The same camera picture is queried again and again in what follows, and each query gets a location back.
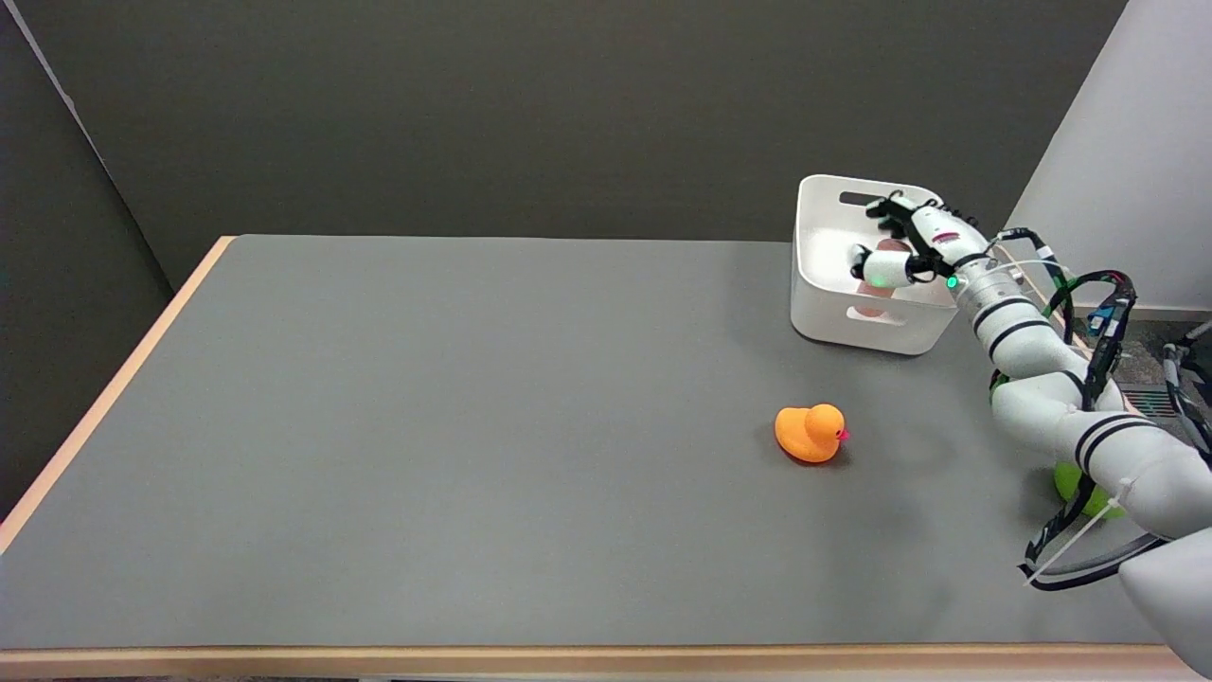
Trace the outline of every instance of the wooden table edge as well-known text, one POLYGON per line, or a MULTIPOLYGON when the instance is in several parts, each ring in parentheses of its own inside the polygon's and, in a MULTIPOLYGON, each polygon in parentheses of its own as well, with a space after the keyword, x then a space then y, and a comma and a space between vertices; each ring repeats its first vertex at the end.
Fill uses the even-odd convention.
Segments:
POLYGON ((85 442, 88 441, 88 437, 92 436, 92 432, 97 429, 97 425, 101 424, 101 420, 105 418, 105 413, 109 412, 109 408, 114 407, 118 397, 122 395, 122 391, 126 390, 131 379, 133 379, 135 374, 138 373, 143 362, 152 355, 152 351, 155 349, 156 344, 160 343, 160 338, 164 337, 168 326, 171 326, 173 320, 177 319, 177 314, 179 314, 181 309, 185 306, 190 296, 194 294, 194 291, 198 290, 199 285, 201 285, 202 280, 206 279, 206 275, 211 271, 211 268, 213 268, 215 263, 218 262, 219 256, 223 254, 223 251, 227 250, 234 240, 235 236, 221 236, 215 245, 211 246, 211 250, 207 251, 202 260, 198 263, 198 267, 189 275, 189 279, 185 280, 185 283, 183 283, 172 299, 168 300, 168 305, 165 306, 164 311, 160 313, 160 316, 156 317, 155 322, 152 325, 152 328, 149 328, 139 340, 135 351, 131 353, 130 357, 126 359, 126 362, 122 363, 122 367, 119 368, 118 374, 109 380, 105 390, 101 392, 101 396, 98 396, 92 403, 88 412, 85 413, 80 423, 72 430, 72 434, 68 435, 67 441, 64 441, 63 445, 59 446, 59 449, 56 451, 51 462, 42 468, 38 478, 34 480, 34 483, 32 483, 29 489, 25 491, 25 494, 22 495, 21 500, 17 502, 17 506, 8 512, 8 516, 5 517, 4 522, 0 522, 0 557, 2 557, 8 546, 12 545, 12 541, 17 538, 17 534, 21 533, 25 522, 29 521, 29 517, 32 517, 34 511, 38 510, 38 505, 42 504, 42 500, 46 499, 46 495, 59 480, 59 476, 67 471, 72 460, 75 459, 76 453, 80 452, 80 448, 82 448, 85 442))
POLYGON ((1156 644, 718 647, 187 647, 0 652, 0 678, 108 676, 542 677, 836 671, 1189 677, 1156 644))

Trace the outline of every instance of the white wall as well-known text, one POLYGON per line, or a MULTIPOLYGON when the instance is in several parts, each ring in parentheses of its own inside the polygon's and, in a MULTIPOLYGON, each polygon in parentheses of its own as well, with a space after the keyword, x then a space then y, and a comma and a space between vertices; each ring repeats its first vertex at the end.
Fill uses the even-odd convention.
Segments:
POLYGON ((1212 0, 1128 2, 1007 224, 1142 306, 1212 309, 1212 0))

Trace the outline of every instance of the white plastic bin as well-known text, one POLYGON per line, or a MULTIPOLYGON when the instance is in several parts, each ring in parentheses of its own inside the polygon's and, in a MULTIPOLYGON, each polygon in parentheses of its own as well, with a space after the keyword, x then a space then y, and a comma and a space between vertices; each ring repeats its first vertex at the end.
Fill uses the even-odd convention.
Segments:
POLYGON ((933 191, 910 184, 835 174, 813 174, 800 182, 791 268, 791 323, 800 333, 833 344, 917 356, 931 350, 947 329, 956 308, 943 277, 897 288, 885 298, 859 293, 859 280, 850 274, 851 246, 863 243, 875 250, 888 235, 867 217, 863 195, 887 196, 893 189, 916 201, 938 200, 933 191), (857 308, 881 313, 867 316, 857 308))

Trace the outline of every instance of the black stripe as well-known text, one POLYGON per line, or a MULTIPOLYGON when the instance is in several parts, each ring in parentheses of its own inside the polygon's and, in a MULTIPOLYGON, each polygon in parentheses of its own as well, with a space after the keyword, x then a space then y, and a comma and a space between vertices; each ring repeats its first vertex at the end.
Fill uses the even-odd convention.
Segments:
POLYGON ((1027 296, 1011 296, 1010 298, 1002 298, 1001 300, 997 300, 977 313, 977 319, 972 320, 972 331, 981 331, 981 322, 984 321, 987 316, 1000 310, 1001 308, 1005 308, 1006 305, 1013 305, 1014 303, 1029 303, 1033 308, 1035 306, 1035 303, 1031 303, 1031 299, 1027 296))
POLYGON ((968 253, 967 256, 964 256, 962 258, 955 260, 951 268, 960 269, 961 267, 971 263, 972 260, 978 260, 981 258, 989 258, 989 257, 991 257, 989 256, 989 253, 968 253))
POLYGON ((1107 439, 1109 439, 1113 434, 1119 434, 1120 431, 1124 431, 1126 429, 1133 429, 1137 426, 1151 426, 1153 429, 1161 429, 1160 426, 1147 419, 1142 419, 1140 422, 1127 422, 1124 424, 1116 424, 1115 426, 1099 434, 1098 439, 1094 439, 1094 442, 1090 445, 1090 449, 1086 451, 1086 457, 1084 458, 1084 462, 1081 464, 1082 471, 1086 472, 1090 471, 1090 458, 1094 457, 1094 451, 1098 448, 1099 445, 1102 445, 1103 441, 1107 441, 1107 439))
POLYGON ((1012 325, 1007 326, 1005 331, 1002 331, 1001 333, 999 333, 997 337, 993 339, 993 344, 989 344, 989 360, 990 361, 993 360, 993 353, 997 350, 997 345, 1001 344, 1002 340, 1005 340, 1007 336, 1010 336, 1011 333, 1013 333, 1013 332, 1016 332, 1016 331, 1018 331, 1021 328, 1027 328, 1028 326, 1047 326, 1048 328, 1052 327, 1052 325, 1048 323, 1048 320, 1042 319, 1042 317, 1041 319, 1029 319, 1029 320, 1021 321, 1018 323, 1012 323, 1012 325))
POLYGON ((1082 447, 1086 445, 1086 440, 1087 439, 1090 439, 1091 436, 1093 436, 1096 431, 1098 431, 1099 429, 1107 426, 1108 424, 1113 424, 1113 423, 1116 423, 1116 422, 1124 422, 1125 419, 1138 419, 1138 418, 1134 414, 1120 413, 1120 414, 1115 414, 1115 415, 1111 415, 1111 417, 1103 418, 1103 419, 1096 422, 1094 424, 1090 425, 1088 428, 1086 428, 1085 434, 1082 434, 1081 439, 1077 440, 1077 447, 1073 449, 1073 462, 1074 462, 1074 464, 1076 464, 1077 466, 1081 466, 1081 451, 1082 451, 1082 447))

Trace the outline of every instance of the gray wall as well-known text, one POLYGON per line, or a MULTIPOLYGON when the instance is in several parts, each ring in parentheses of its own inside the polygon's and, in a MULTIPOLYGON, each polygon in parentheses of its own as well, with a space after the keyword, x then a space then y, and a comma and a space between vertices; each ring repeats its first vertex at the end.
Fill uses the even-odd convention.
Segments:
POLYGON ((0 10, 0 517, 167 300, 133 220, 0 10))
POLYGON ((179 283, 224 233, 789 237, 1010 214, 1124 0, 18 0, 179 283))

